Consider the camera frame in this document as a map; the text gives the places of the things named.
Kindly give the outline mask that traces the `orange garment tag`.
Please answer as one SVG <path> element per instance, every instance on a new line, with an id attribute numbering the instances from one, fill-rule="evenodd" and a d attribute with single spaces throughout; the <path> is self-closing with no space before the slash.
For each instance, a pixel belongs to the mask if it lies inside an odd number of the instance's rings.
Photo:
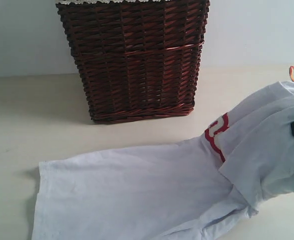
<path id="1" fill-rule="evenodd" d="M 291 80 L 292 82 L 294 82 L 294 66 L 293 66 L 293 65 L 291 65 L 291 66 L 289 67 L 288 72 L 289 72 L 290 80 Z"/>

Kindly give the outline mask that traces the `white t-shirt with red lettering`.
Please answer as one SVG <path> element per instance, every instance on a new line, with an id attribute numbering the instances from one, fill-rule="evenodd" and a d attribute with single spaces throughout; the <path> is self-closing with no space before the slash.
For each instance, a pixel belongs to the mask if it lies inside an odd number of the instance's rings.
<path id="1" fill-rule="evenodd" d="M 294 82 L 268 85 L 178 143 L 39 164 L 34 240 L 215 240 L 294 193 Z"/>

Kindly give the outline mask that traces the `dark brown wicker basket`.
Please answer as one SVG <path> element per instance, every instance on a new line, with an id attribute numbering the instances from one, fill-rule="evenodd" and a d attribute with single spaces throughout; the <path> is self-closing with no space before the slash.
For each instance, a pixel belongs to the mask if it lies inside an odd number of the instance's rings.
<path id="1" fill-rule="evenodd" d="M 56 4 L 92 121 L 190 114 L 209 6 L 207 0 Z"/>

